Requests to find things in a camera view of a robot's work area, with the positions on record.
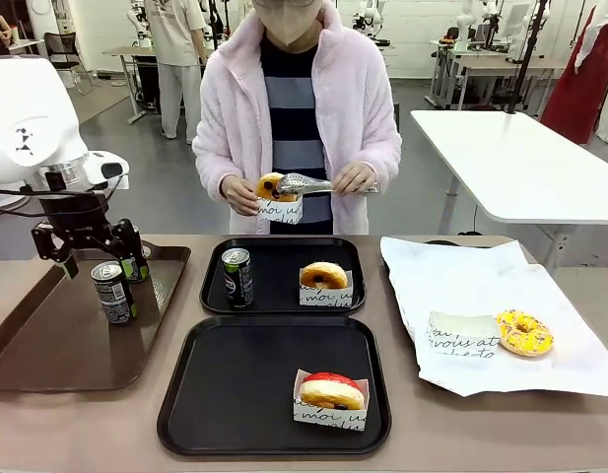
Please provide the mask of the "person's right hand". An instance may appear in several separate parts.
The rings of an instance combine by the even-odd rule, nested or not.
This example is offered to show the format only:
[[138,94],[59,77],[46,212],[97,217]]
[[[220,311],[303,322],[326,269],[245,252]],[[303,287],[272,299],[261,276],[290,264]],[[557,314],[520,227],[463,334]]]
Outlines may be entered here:
[[256,216],[260,205],[253,186],[244,178],[227,175],[220,184],[220,191],[230,207],[239,215]]

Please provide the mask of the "person's left hand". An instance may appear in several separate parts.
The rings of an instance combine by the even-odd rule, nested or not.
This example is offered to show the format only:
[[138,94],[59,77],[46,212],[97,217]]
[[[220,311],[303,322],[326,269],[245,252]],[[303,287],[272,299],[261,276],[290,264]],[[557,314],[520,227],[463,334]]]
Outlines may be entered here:
[[366,163],[351,162],[345,165],[331,182],[333,191],[339,195],[364,193],[376,183],[374,170]]

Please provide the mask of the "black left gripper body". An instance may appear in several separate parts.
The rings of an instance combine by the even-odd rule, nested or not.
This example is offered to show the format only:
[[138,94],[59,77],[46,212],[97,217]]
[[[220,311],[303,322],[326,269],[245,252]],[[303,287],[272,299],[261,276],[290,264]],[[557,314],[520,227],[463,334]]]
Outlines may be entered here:
[[41,208],[53,234],[66,242],[108,242],[111,223],[108,204],[101,191],[78,196],[41,197]]

